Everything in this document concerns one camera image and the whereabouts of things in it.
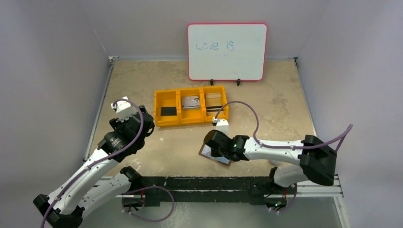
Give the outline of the small clear plastic cup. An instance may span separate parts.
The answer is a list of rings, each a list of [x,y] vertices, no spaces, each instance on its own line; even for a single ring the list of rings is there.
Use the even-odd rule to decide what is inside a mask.
[[[272,166],[275,166],[275,167],[279,167],[279,166],[282,166],[283,162],[269,160],[269,164],[271,164]]]

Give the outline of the yellow three-compartment plastic bin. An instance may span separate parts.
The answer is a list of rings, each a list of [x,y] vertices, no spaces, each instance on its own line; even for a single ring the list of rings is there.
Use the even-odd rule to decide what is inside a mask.
[[[223,86],[161,90],[154,93],[154,120],[158,127],[201,124],[215,115],[228,120],[229,107]]]

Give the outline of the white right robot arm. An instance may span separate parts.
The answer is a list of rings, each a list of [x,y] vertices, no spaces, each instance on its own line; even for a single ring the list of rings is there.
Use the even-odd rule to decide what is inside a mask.
[[[276,167],[270,172],[267,188],[272,193],[303,181],[323,186],[334,184],[337,152],[313,135],[296,141],[267,141],[247,135],[230,138],[219,130],[211,130],[203,142],[217,155],[234,162],[285,162],[285,167]]]

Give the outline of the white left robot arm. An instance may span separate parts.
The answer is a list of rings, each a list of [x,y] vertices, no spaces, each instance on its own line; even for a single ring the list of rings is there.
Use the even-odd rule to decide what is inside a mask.
[[[155,124],[153,117],[141,105],[115,108],[117,118],[109,121],[113,130],[100,141],[92,155],[64,184],[33,200],[43,216],[40,226],[78,228],[96,208],[116,195],[137,194],[142,187],[131,167],[111,178],[106,184],[95,184],[126,157],[136,154],[145,145]]]

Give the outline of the striped card stack in bin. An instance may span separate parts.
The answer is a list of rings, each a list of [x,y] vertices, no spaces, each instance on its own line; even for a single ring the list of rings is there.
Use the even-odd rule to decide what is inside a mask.
[[[200,98],[198,96],[184,96],[181,98],[181,104],[185,110],[200,109]]]

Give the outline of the black card in bin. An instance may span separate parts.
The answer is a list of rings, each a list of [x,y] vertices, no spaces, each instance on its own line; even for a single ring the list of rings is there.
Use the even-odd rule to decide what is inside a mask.
[[[162,107],[161,116],[176,116],[177,115],[177,109],[176,107]]]

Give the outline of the pink-framed whiteboard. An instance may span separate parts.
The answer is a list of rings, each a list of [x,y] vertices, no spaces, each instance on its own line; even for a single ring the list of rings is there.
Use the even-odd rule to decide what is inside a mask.
[[[188,75],[192,81],[260,81],[268,38],[266,23],[191,23]]]

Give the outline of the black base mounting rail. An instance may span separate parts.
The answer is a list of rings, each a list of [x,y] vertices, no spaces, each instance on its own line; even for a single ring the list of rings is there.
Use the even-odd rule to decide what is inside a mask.
[[[287,205],[297,185],[280,187],[267,176],[250,177],[164,177],[143,176],[131,182],[128,190],[142,195],[145,206],[162,202],[248,203],[280,209]]]

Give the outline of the aluminium frame rail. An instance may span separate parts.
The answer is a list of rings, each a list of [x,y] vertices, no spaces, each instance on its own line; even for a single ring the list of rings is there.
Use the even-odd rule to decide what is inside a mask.
[[[311,181],[303,181],[297,184],[298,197],[343,197],[343,191],[338,174],[335,175],[332,186],[323,186]]]

